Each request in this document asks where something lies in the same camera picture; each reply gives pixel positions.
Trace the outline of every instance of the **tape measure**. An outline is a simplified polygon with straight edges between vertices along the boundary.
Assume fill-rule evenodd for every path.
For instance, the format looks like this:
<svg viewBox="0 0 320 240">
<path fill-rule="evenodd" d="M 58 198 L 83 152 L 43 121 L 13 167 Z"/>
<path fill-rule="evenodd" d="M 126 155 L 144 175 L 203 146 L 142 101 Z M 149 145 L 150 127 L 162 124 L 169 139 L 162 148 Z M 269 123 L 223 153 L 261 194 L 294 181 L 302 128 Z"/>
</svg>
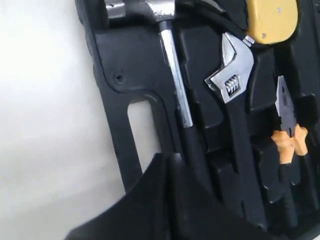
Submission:
<svg viewBox="0 0 320 240">
<path fill-rule="evenodd" d="M 260 44 L 275 44 L 291 37 L 298 24 L 296 0 L 246 0 L 247 32 Z"/>
</svg>

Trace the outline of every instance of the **chrome hammer shaft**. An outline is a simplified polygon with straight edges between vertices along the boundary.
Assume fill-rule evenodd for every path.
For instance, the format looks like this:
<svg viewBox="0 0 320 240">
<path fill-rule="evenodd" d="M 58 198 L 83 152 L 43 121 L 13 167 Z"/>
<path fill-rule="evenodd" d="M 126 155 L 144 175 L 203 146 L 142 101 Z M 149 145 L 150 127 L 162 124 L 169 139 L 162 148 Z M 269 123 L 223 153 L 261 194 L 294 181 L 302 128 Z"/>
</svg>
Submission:
<svg viewBox="0 0 320 240">
<path fill-rule="evenodd" d="M 176 16 L 175 0 L 104 0 L 104 2 L 110 21 L 121 18 L 143 18 L 151 24 L 158 24 L 164 54 L 174 80 L 182 125 L 184 156 L 198 181 L 208 192 L 213 193 L 206 157 L 192 120 L 173 38 L 171 22 Z"/>
</svg>

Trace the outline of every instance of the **black plastic case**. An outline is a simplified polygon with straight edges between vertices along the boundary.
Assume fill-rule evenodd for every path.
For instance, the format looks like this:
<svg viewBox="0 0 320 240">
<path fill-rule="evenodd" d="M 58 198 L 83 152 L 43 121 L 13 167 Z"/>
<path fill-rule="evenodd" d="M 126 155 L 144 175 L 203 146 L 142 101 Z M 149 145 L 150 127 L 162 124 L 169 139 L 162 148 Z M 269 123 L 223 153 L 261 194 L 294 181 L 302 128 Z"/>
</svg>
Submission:
<svg viewBox="0 0 320 240">
<path fill-rule="evenodd" d="M 256 161 L 254 169 L 258 176 L 267 220 L 264 230 L 272 235 L 256 230 L 243 221 L 246 218 L 242 206 L 243 194 L 248 190 L 241 188 L 233 160 L 234 129 L 229 127 L 223 104 L 204 83 L 204 79 L 221 65 L 222 30 L 191 16 L 182 16 L 174 22 L 174 37 L 191 112 L 203 140 L 215 190 L 212 197 L 198 190 L 201 186 L 194 183 L 196 180 L 190 176 L 192 174 L 188 172 L 188 167 L 184 166 L 181 158 L 175 154 L 183 149 L 181 126 L 177 118 L 173 79 L 163 56 L 157 28 L 141 22 L 110 28 L 103 1 L 75 2 L 79 19 L 85 28 L 88 49 L 93 59 L 94 76 L 100 89 L 121 177 L 128 194 L 109 211 L 71 232 L 68 240 L 120 240 L 130 236 L 132 239 L 159 240 L 234 239 L 240 236 L 255 239 L 311 240 L 320 234 L 319 207 L 310 203 L 310 193 L 306 187 L 309 184 L 309 173 L 304 162 L 297 157 L 293 159 L 289 177 L 299 224 L 292 229 L 284 226 L 280 205 L 283 189 L 278 174 L 279 153 L 271 140 L 275 127 L 273 115 L 277 71 L 286 78 L 298 123 L 309 130 L 307 146 L 319 194 L 320 2 L 298 0 L 299 23 L 293 36 L 286 42 L 253 50 L 254 69 L 243 101 Z M 236 17 L 245 28 L 246 21 L 241 17 L 247 16 L 244 14 Z M 162 154 L 155 156 L 144 175 L 127 114 L 131 101 L 139 97 L 147 97 L 151 103 L 162 149 Z M 148 201 L 151 201 L 152 206 L 142 207 L 142 213 L 135 212 L 135 201 L 144 202 L 146 206 L 150 203 Z M 179 206 L 193 206 L 194 203 L 203 205 L 200 207 L 203 208 L 203 215 L 191 214 L 192 207 L 182 209 Z M 144 211 L 150 209 L 157 209 L 161 217 L 156 218 L 156 212 L 151 214 L 152 216 L 149 213 L 144 214 Z M 184 217 L 179 217 L 179 214 L 187 214 L 191 220 L 180 222 L 179 218 Z M 215 227 L 200 224 L 208 221 L 214 221 Z M 122 225 L 132 226 L 125 227 L 125 231 L 117 229 Z M 118 232 L 121 231 L 126 234 L 119 235 Z M 140 231 L 141 235 L 135 235 L 137 231 Z"/>
</svg>

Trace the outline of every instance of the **hammer head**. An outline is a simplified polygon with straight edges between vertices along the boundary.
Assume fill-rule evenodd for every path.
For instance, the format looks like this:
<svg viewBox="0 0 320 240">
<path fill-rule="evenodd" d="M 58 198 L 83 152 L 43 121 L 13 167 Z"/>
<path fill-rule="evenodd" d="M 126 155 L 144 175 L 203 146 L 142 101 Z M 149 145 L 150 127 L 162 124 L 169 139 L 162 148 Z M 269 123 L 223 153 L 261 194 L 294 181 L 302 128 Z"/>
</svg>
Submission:
<svg viewBox="0 0 320 240">
<path fill-rule="evenodd" d="M 143 18 L 150 23 L 172 20 L 175 0 L 104 0 L 109 20 Z"/>
<path fill-rule="evenodd" d="M 222 35 L 222 66 L 205 82 L 228 103 L 244 93 L 254 66 L 251 50 L 230 33 Z"/>
</svg>

